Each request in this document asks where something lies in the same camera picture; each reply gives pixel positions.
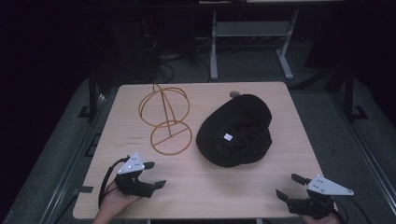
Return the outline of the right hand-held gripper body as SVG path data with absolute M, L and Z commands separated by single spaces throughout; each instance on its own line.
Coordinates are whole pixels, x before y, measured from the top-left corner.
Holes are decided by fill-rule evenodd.
M 306 186 L 308 197 L 304 200 L 291 199 L 287 207 L 292 214 L 321 219 L 334 211 L 334 196 L 352 196 L 354 191 L 347 189 L 321 175 L 310 179 Z

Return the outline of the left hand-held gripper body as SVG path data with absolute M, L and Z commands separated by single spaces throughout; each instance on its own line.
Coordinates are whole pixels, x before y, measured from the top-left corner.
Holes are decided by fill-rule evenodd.
M 128 157 L 115 177 L 119 191 L 124 195 L 148 197 L 149 187 L 138 179 L 144 170 L 145 165 L 138 153 Z

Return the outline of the gold wire hat stand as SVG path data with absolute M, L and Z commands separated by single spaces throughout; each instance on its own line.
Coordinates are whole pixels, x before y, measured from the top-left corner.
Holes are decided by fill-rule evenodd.
M 191 103 L 186 92 L 174 86 L 153 84 L 140 102 L 138 115 L 151 127 L 151 147 L 165 156 L 185 151 L 192 141 L 192 130 L 186 121 Z

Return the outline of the black cap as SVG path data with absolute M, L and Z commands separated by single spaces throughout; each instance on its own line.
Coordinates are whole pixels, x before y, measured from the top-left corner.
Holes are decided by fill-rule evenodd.
M 196 145 L 201 154 L 220 167 L 261 160 L 272 145 L 267 104 L 252 94 L 239 95 L 213 112 L 201 125 Z

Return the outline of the person's right hand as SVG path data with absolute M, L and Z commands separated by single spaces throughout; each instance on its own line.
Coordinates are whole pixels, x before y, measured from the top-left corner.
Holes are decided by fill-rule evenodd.
M 329 215 L 321 219 L 314 219 L 310 216 L 303 215 L 300 215 L 300 218 L 304 221 L 305 224 L 345 224 L 344 220 L 341 219 L 334 212 L 330 212 Z

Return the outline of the person's left hand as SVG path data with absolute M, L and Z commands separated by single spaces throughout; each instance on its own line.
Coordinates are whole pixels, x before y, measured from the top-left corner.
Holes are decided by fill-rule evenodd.
M 95 217 L 117 217 L 126 208 L 140 200 L 140 197 L 134 195 L 124 195 L 118 189 L 114 182 L 106 187 L 106 196 L 104 197 L 100 209 Z

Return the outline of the black metal stand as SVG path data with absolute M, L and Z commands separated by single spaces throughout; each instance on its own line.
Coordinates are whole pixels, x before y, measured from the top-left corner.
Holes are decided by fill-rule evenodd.
M 364 109 L 360 105 L 353 104 L 354 74 L 347 63 L 337 63 L 332 68 L 326 91 L 342 96 L 341 108 L 350 122 L 356 119 L 368 119 Z
M 100 97 L 106 90 L 106 79 L 103 71 L 93 68 L 88 77 L 89 104 L 84 105 L 78 114 L 79 118 L 85 118 L 88 122 L 95 119 L 99 111 Z

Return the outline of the aluminium frame rail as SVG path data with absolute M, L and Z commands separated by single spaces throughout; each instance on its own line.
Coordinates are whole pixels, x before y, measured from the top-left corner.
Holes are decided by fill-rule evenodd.
M 75 197 L 74 189 L 79 189 L 88 172 L 88 167 L 94 152 L 94 141 L 100 138 L 103 129 L 101 116 L 106 107 L 106 97 L 100 93 L 93 103 L 96 108 L 95 115 L 91 118 L 91 108 L 84 105 L 78 110 L 77 117 L 72 117 L 64 125 L 63 131 L 56 131 L 64 145 L 58 141 L 60 152 L 49 154 L 49 161 L 57 175 L 54 179 L 54 190 L 46 203 L 39 224 L 55 224 L 68 210 L 64 200 L 68 200 L 69 193 Z
M 391 185 L 387 175 L 380 166 L 378 160 L 372 152 L 372 148 L 369 146 L 367 141 L 363 138 L 361 131 L 359 130 L 353 116 L 349 116 L 344 109 L 344 104 L 339 96 L 331 94 L 330 99 L 334 104 L 336 110 L 340 114 L 343 122 L 352 134 L 355 142 L 359 146 L 361 154 L 367 164 L 370 172 L 372 173 L 373 179 L 380 188 L 386 202 L 388 203 L 391 211 L 396 215 L 396 188 Z

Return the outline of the grey metal desk frame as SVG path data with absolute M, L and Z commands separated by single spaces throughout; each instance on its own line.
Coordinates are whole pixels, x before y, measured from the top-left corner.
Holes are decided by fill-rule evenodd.
M 299 15 L 298 10 L 291 13 L 288 21 L 219 21 L 218 13 L 212 13 L 211 22 L 211 50 L 210 50 L 210 79 L 217 80 L 217 38 L 218 37 L 283 37 L 283 45 L 276 50 L 276 57 L 287 80 L 293 80 L 286 53 Z

